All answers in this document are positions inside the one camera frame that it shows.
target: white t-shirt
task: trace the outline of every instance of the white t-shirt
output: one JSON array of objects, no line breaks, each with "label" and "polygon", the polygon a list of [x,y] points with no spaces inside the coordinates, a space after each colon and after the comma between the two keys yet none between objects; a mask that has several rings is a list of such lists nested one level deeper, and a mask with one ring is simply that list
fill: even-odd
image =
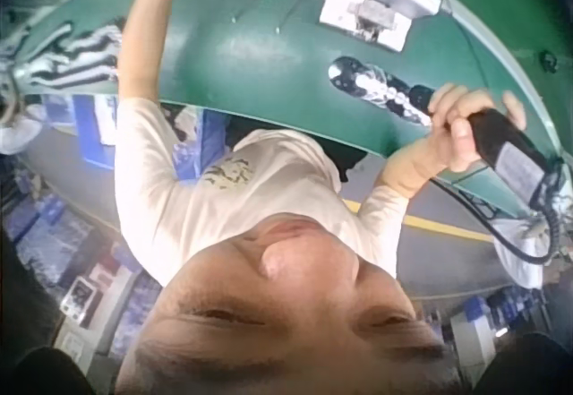
[{"label": "white t-shirt", "polygon": [[321,146],[295,131],[250,133],[196,185],[177,181],[178,143],[155,103],[126,99],[117,114],[115,198],[135,257],[165,286],[200,250],[242,234],[270,215],[320,222],[365,260],[396,277],[408,199],[375,188],[358,214],[338,196],[338,171]]}]

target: floor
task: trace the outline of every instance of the floor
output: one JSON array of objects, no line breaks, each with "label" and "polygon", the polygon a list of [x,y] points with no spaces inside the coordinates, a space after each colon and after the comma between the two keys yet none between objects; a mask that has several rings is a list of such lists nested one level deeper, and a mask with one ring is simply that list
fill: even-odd
[{"label": "floor", "polygon": [[[73,207],[117,231],[113,172],[84,162],[74,136],[46,129],[24,160]],[[343,197],[361,201],[382,164],[370,156],[361,162],[350,173]],[[463,208],[431,185],[412,200],[408,214],[483,232]],[[409,226],[403,226],[398,247],[398,276],[411,297],[434,301],[451,302],[509,283],[493,244]]]}]

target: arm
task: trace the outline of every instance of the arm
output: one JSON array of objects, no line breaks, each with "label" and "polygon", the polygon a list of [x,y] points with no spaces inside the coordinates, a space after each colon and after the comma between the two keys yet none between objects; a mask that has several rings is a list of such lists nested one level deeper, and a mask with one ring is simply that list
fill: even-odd
[{"label": "arm", "polygon": [[158,101],[158,77],[172,0],[135,0],[119,56],[119,97]]},{"label": "arm", "polygon": [[158,107],[158,74],[171,0],[135,0],[119,59],[115,201],[122,235],[165,285],[184,262],[183,221],[192,188],[177,181],[178,142]]},{"label": "arm", "polygon": [[[526,129],[523,105],[510,92],[504,94],[503,102],[517,128]],[[488,107],[495,103],[484,90],[469,92],[453,84],[437,90],[428,107],[433,114],[432,132],[390,156],[374,187],[387,185],[410,199],[444,169],[466,171],[480,159],[467,118]]]},{"label": "arm", "polygon": [[[503,100],[514,124],[525,129],[521,103],[508,92]],[[432,132],[390,156],[364,200],[358,217],[377,238],[372,260],[395,277],[398,239],[408,201],[444,169],[466,171],[479,159],[467,117],[486,107],[495,106],[483,90],[468,92],[463,86],[447,84],[436,91],[429,106]]]}]

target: green surface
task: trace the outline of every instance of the green surface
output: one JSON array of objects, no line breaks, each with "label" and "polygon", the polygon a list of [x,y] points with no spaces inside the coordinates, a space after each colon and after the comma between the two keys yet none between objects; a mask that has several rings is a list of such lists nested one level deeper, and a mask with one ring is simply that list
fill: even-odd
[{"label": "green surface", "polygon": [[[519,61],[543,98],[561,145],[573,151],[573,28],[558,0],[459,0]],[[546,73],[539,53],[550,50],[560,69]]]},{"label": "green surface", "polygon": [[[71,0],[37,27],[20,53],[24,56],[60,23],[73,19],[75,33],[93,30],[126,15],[132,0]],[[368,45],[318,24],[323,0],[302,0],[280,34],[275,28],[297,0],[175,0],[164,55],[160,94],[229,113],[310,131],[388,156],[423,136],[421,127],[342,94],[329,83],[328,67],[339,56],[377,64],[401,79],[438,87],[459,82],[484,86],[465,36],[445,13],[416,21],[401,54]],[[251,7],[231,19],[245,6]],[[502,65],[476,39],[475,52],[491,91],[513,90],[525,99]],[[39,88],[22,86],[28,93]],[[74,93],[115,93],[113,83],[83,86]],[[527,133],[546,155],[555,151],[531,107]],[[444,178],[455,180],[451,174]],[[522,211],[514,195],[492,172],[457,187],[513,214]]]}]

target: sleeve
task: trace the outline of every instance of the sleeve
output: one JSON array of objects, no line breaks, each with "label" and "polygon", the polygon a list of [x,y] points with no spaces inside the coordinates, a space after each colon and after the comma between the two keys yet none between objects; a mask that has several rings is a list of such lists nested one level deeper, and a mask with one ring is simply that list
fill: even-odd
[{"label": "sleeve", "polygon": [[408,203],[407,198],[382,185],[374,188],[358,211],[358,218],[374,235],[374,263],[394,278],[398,274],[398,240]]},{"label": "sleeve", "polygon": [[165,286],[184,264],[181,253],[192,186],[175,176],[175,133],[161,109],[146,99],[125,99],[117,109],[115,202],[122,235],[135,257]]}]

